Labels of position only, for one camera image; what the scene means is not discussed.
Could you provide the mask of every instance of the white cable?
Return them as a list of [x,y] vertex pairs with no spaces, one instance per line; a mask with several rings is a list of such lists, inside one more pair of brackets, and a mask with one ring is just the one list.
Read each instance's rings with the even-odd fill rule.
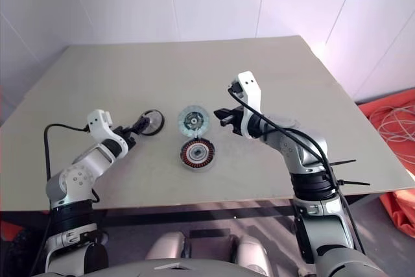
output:
[[[415,105],[401,108],[393,106],[379,107],[370,114],[369,121],[374,124],[374,119],[385,112],[388,113],[382,118],[380,125],[377,127],[377,131],[382,138],[387,143],[415,142]],[[415,149],[413,154],[394,153],[400,160],[415,165]]]

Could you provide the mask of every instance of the table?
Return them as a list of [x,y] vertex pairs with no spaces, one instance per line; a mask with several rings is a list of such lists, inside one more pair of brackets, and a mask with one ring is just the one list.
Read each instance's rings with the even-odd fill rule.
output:
[[[226,200],[290,199],[292,186],[282,156],[259,140],[222,128],[218,108],[235,108],[228,84],[250,70],[262,89],[262,112],[297,119],[324,135],[338,178],[371,183],[344,186],[345,195],[415,187],[342,87],[299,37],[212,42],[71,46],[28,92],[1,127],[3,211],[48,210],[43,129],[50,123],[83,127],[94,109],[108,110],[114,125],[131,125],[157,108],[165,128],[139,138],[126,158],[95,186],[98,209],[173,206]],[[191,104],[211,115],[204,135],[215,144],[213,167],[196,173],[179,161],[188,140],[177,127]],[[49,132],[51,169],[57,173],[94,143],[83,133]]]

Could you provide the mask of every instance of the orange fabric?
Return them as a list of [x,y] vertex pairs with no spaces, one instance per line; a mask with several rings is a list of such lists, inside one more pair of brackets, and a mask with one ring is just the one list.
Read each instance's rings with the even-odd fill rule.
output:
[[[399,108],[408,105],[415,105],[415,89],[407,90],[376,101],[362,104],[359,108],[365,116],[369,118],[369,116],[376,109],[382,106],[393,106],[394,108]],[[375,128],[381,124],[382,118],[387,113],[387,111],[379,113],[379,115],[377,115],[378,117],[373,119],[372,124]],[[388,142],[388,145],[394,152],[415,155],[415,142],[413,141],[406,141],[403,143]],[[402,160],[401,162],[409,172],[415,175],[415,165]],[[381,202],[396,227],[407,235],[415,238],[415,189],[406,189],[384,194],[381,196]]]

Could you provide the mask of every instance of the gray floor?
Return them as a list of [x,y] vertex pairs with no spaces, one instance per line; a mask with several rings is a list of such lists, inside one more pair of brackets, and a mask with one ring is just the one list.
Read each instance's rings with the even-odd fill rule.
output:
[[[268,206],[281,202],[229,202],[222,204],[202,204],[198,206],[149,208],[140,213],[183,210],[213,210],[223,208],[245,208]],[[352,206],[363,243],[369,257],[391,277],[413,276],[415,272],[415,239],[395,229],[378,199],[365,205]],[[256,219],[233,219],[194,223],[172,223],[143,226],[123,226],[107,228],[110,235],[106,248],[110,265],[144,259],[153,242],[165,232],[182,231],[188,235],[191,230],[223,228],[235,235],[248,234],[258,238],[265,246],[275,277],[297,276],[298,267],[313,272],[312,265],[306,265],[298,252],[295,237],[291,232],[291,218],[266,217]],[[205,247],[206,254],[214,254],[218,246],[216,240]]]

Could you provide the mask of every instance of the circular part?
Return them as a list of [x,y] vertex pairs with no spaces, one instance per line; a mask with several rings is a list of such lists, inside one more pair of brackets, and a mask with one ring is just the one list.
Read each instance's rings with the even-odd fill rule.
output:
[[185,136],[202,136],[209,126],[209,114],[202,107],[192,105],[182,110],[178,117],[179,130]]
[[141,116],[150,119],[150,124],[141,133],[144,136],[154,136],[164,127],[164,116],[159,110],[147,110]]
[[208,167],[213,162],[215,156],[215,147],[213,144],[204,139],[192,139],[183,145],[180,152],[182,163],[194,170]]

